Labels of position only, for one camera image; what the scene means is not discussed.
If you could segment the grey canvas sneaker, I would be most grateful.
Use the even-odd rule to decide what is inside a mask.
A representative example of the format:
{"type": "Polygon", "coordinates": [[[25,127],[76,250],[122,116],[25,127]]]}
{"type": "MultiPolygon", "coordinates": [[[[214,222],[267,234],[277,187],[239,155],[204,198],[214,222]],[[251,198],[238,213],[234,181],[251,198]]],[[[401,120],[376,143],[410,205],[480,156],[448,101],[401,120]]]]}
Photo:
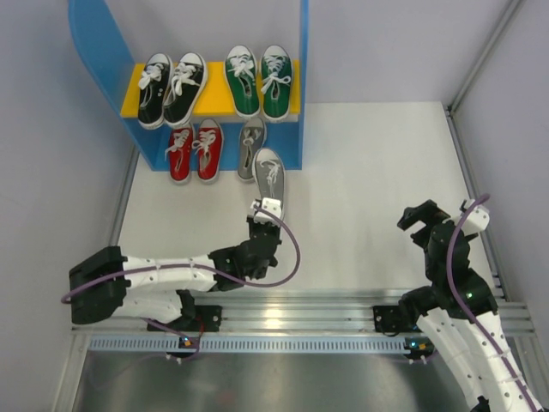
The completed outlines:
{"type": "Polygon", "coordinates": [[[253,179],[253,160],[256,152],[264,145],[266,139],[266,125],[261,118],[252,118],[243,125],[239,134],[237,168],[237,175],[243,181],[248,182],[253,179]]]}
{"type": "Polygon", "coordinates": [[[252,176],[259,190],[259,201],[274,199],[285,216],[285,167],[280,156],[271,148],[260,148],[254,156],[252,176]]]}

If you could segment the red canvas sneaker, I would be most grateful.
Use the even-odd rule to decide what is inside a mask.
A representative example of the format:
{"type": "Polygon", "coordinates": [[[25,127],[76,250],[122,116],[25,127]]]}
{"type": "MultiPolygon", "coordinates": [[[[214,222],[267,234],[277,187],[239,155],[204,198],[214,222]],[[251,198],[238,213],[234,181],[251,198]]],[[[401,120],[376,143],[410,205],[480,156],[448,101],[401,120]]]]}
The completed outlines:
{"type": "Polygon", "coordinates": [[[170,178],[175,184],[183,185],[190,179],[190,158],[194,137],[195,132],[191,124],[171,132],[168,147],[165,150],[165,159],[169,163],[170,178]]]}
{"type": "Polygon", "coordinates": [[[199,124],[192,148],[197,154],[198,178],[205,184],[213,183],[217,179],[223,145],[224,135],[220,125],[212,118],[204,119],[199,124]]]}

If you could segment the green canvas sneaker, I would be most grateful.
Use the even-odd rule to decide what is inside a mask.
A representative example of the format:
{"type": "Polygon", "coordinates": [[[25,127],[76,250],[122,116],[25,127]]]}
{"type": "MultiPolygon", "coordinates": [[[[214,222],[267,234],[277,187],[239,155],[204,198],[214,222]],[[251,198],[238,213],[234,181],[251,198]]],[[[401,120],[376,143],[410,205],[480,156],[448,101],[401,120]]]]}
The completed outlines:
{"type": "Polygon", "coordinates": [[[280,45],[270,45],[262,55],[262,111],[269,122],[280,122],[290,112],[293,61],[280,45]]]}
{"type": "Polygon", "coordinates": [[[257,63],[250,48],[234,46],[226,57],[224,74],[237,115],[245,119],[255,117],[260,112],[260,102],[256,89],[257,63]]]}

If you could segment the black canvas sneaker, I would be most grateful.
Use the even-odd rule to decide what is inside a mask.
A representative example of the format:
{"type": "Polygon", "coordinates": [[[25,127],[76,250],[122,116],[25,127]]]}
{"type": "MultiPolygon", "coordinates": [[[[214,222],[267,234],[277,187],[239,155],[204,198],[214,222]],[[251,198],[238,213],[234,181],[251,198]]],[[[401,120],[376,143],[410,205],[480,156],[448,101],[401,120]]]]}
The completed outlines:
{"type": "Polygon", "coordinates": [[[163,105],[172,77],[171,58],[155,53],[145,64],[138,82],[138,121],[145,130],[155,130],[164,122],[163,105]]]}
{"type": "Polygon", "coordinates": [[[190,121],[194,107],[208,81],[208,66],[195,52],[184,54],[173,71],[163,102],[165,124],[180,129],[190,121]]]}

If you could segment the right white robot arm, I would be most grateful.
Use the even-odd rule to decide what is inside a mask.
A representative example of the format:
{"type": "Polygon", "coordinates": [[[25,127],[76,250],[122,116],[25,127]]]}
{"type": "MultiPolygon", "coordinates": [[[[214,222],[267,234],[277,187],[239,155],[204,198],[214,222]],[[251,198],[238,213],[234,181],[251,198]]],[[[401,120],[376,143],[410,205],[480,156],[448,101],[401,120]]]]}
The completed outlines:
{"type": "Polygon", "coordinates": [[[541,411],[510,350],[492,290],[469,260],[471,241],[490,222],[487,198],[464,201],[456,217],[432,200],[404,209],[398,228],[424,225],[411,238],[424,253],[430,283],[402,295],[401,332],[414,341],[426,335],[472,411],[541,411]]]}

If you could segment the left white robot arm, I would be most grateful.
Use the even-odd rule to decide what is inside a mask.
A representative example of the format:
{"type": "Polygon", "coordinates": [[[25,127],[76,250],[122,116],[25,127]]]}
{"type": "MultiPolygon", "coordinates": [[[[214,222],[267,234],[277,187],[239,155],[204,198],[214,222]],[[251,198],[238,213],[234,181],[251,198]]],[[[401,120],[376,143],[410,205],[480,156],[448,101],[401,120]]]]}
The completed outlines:
{"type": "Polygon", "coordinates": [[[69,271],[64,298],[76,325],[109,318],[147,318],[176,341],[194,330],[192,294],[227,292],[261,280],[277,264],[280,226],[248,218],[250,237],[199,257],[152,259],[127,256],[107,246],[69,271]]]}

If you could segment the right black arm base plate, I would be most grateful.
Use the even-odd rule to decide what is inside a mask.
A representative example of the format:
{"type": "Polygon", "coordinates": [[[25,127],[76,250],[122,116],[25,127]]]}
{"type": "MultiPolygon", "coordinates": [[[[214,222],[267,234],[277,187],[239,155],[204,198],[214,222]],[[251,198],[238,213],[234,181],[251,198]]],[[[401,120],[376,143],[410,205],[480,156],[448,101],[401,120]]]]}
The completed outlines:
{"type": "Polygon", "coordinates": [[[398,305],[379,305],[372,307],[375,331],[385,336],[397,336],[401,333],[421,333],[416,324],[414,310],[398,305]]]}

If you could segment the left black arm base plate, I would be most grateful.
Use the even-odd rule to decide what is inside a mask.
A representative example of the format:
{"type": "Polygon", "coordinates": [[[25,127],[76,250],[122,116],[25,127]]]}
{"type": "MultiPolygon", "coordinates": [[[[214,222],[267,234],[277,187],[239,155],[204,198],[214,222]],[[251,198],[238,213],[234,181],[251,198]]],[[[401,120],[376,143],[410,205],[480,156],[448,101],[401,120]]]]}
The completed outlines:
{"type": "Polygon", "coordinates": [[[181,332],[218,332],[222,320],[222,307],[217,305],[198,305],[194,318],[187,315],[167,325],[168,328],[181,332]]]}

